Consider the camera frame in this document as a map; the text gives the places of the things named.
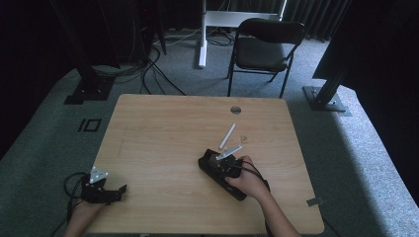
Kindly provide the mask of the black metal stand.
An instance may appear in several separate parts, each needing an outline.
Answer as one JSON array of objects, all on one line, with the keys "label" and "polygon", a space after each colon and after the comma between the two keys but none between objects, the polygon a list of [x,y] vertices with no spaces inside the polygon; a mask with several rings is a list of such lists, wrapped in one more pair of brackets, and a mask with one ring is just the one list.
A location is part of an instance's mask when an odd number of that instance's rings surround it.
[{"label": "black metal stand", "polygon": [[101,77],[91,66],[89,58],[74,29],[70,16],[61,0],[48,0],[63,30],[66,51],[80,75],[80,82],[65,105],[82,105],[85,101],[107,101],[115,81],[114,77]]},{"label": "black metal stand", "polygon": [[348,63],[351,61],[351,49],[345,45],[347,35],[346,15],[353,0],[345,0],[340,19],[334,36],[321,57],[312,78],[324,79],[321,87],[304,86],[302,88],[306,99],[313,111],[337,112],[344,114],[347,108],[342,104],[337,89],[344,81],[348,72]]}]

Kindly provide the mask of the black folding chair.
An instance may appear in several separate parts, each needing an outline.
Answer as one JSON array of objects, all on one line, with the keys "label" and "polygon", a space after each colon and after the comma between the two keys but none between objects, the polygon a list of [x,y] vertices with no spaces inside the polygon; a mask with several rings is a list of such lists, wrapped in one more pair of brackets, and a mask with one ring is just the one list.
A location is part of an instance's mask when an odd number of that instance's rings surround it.
[{"label": "black folding chair", "polygon": [[227,96],[231,95],[233,74],[254,73],[271,75],[274,81],[286,72],[279,98],[288,83],[294,52],[306,35],[306,27],[299,22],[283,22],[251,18],[243,21],[235,34],[226,78]]}]

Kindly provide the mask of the person's left hand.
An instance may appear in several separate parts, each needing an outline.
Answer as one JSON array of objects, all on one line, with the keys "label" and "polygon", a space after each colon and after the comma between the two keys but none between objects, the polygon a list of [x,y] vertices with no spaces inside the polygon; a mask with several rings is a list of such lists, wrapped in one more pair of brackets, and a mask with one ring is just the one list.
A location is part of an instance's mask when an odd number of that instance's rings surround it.
[{"label": "person's left hand", "polygon": [[82,200],[74,207],[70,222],[79,225],[88,225],[96,218],[104,206],[103,203],[90,203]]}]

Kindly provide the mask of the white desk frame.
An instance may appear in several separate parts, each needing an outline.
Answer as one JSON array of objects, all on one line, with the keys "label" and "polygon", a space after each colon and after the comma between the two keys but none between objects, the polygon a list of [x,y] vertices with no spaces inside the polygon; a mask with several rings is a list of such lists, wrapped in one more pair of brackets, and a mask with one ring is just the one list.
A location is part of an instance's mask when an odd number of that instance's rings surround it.
[{"label": "white desk frame", "polygon": [[202,0],[202,36],[198,65],[205,68],[207,65],[207,27],[237,28],[243,21],[251,18],[261,18],[265,20],[281,21],[284,18],[288,0],[280,0],[280,6],[277,13],[255,13],[255,12],[237,12],[237,11],[209,11],[207,9],[207,0]]}]

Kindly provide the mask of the dark curtain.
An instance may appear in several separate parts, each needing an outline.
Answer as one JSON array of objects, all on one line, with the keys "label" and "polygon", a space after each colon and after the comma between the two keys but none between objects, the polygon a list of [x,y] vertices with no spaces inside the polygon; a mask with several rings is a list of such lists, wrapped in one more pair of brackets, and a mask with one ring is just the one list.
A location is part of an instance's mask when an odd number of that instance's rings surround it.
[{"label": "dark curtain", "polygon": [[286,0],[284,21],[305,25],[308,39],[331,40],[352,0]]}]

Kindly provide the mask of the white pen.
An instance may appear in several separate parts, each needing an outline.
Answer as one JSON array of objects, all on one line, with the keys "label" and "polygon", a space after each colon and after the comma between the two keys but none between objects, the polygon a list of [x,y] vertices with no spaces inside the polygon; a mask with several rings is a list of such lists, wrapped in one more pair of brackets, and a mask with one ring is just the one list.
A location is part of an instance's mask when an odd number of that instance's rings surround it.
[{"label": "white pen", "polygon": [[236,128],[236,123],[233,123],[231,125],[231,127],[229,128],[228,132],[225,134],[224,138],[222,139],[222,141],[220,142],[218,149],[221,150],[224,148],[226,142],[228,141],[229,137],[231,136],[232,132],[234,131],[234,129]]}]

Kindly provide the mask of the person's right hand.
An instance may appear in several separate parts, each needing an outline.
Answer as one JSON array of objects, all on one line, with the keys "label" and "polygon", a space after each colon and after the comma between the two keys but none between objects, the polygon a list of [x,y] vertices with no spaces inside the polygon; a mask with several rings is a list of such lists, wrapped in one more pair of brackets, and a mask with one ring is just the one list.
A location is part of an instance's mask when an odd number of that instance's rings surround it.
[{"label": "person's right hand", "polygon": [[240,157],[242,161],[241,173],[238,178],[226,177],[225,180],[242,193],[260,201],[266,198],[270,191],[265,185],[260,172],[253,165],[249,156]]}]

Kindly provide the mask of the black mesh pencil case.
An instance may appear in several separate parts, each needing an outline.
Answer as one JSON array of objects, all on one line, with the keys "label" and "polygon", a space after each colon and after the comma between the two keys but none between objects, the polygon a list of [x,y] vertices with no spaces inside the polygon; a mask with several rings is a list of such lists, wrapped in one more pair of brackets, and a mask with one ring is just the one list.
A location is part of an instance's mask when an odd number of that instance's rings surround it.
[{"label": "black mesh pencil case", "polygon": [[246,198],[246,194],[242,193],[237,188],[230,185],[226,180],[226,176],[218,173],[215,168],[210,163],[210,157],[212,154],[217,152],[208,149],[204,156],[198,160],[199,167],[202,171],[204,171],[210,178],[212,178],[217,184],[219,184],[225,191],[227,191],[230,195],[232,195],[237,200],[244,200]]}]

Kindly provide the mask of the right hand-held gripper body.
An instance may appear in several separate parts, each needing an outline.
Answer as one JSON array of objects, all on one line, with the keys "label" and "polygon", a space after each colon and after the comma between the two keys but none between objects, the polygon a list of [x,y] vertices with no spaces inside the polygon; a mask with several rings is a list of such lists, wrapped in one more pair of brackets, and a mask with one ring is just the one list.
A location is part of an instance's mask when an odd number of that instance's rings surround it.
[{"label": "right hand-held gripper body", "polygon": [[237,145],[225,148],[220,154],[212,154],[210,157],[210,163],[218,173],[226,177],[238,178],[241,173],[241,162],[238,161],[233,154],[241,148],[241,145]]}]

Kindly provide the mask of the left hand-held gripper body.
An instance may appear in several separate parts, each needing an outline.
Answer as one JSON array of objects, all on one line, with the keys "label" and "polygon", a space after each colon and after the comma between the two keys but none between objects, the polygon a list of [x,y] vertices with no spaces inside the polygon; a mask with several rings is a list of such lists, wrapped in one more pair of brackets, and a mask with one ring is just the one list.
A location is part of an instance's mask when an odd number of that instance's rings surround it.
[{"label": "left hand-held gripper body", "polygon": [[81,198],[90,203],[111,203],[112,192],[106,191],[104,185],[109,173],[96,166],[82,178]]}]

